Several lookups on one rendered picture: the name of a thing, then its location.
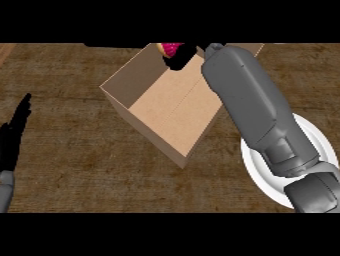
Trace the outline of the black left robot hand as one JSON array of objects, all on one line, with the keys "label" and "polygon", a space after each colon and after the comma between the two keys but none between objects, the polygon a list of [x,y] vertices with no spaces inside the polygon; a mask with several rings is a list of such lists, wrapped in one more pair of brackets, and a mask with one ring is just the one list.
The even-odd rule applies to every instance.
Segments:
[{"label": "black left robot hand", "polygon": [[10,121],[0,126],[0,173],[15,170],[21,137],[31,114],[29,99],[31,94],[26,94],[18,104]]}]

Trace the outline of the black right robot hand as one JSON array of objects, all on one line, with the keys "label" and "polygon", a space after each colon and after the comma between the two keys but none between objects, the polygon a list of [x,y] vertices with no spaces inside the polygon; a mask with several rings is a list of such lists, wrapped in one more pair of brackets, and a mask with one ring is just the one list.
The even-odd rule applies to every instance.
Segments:
[{"label": "black right robot hand", "polygon": [[224,46],[224,43],[181,43],[181,46],[178,47],[174,56],[171,58],[162,56],[165,66],[173,71],[180,71],[193,56],[196,55],[198,50],[207,51],[207,48],[210,46],[221,48]]}]

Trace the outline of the pink frosted cupcake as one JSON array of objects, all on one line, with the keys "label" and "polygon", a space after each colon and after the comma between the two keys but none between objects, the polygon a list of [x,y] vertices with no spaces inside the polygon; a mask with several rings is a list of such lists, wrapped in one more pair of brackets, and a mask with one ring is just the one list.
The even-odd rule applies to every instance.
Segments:
[{"label": "pink frosted cupcake", "polygon": [[171,58],[177,52],[181,43],[158,43],[156,48],[162,56]]}]

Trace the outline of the open cardboard box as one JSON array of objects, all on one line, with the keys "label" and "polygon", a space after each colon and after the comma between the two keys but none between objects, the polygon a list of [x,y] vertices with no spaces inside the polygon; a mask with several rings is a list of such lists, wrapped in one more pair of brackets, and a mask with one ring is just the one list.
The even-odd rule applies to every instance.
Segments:
[{"label": "open cardboard box", "polygon": [[173,71],[156,46],[147,44],[100,85],[121,118],[180,167],[221,109],[202,78],[202,62],[196,54]]}]

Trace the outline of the white round plate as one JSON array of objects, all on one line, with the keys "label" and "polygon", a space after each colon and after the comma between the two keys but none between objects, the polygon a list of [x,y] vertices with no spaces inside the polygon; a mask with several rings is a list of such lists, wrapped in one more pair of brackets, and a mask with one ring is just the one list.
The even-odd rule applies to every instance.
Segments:
[{"label": "white round plate", "polygon": [[[335,167],[340,167],[335,151],[323,133],[305,118],[300,115],[294,115],[294,118],[316,148],[319,160],[331,163]],[[283,193],[283,187],[300,180],[301,177],[283,178],[274,176],[260,153],[246,146],[245,141],[241,141],[241,155],[246,172],[261,192],[276,203],[292,208],[292,204]]]}]

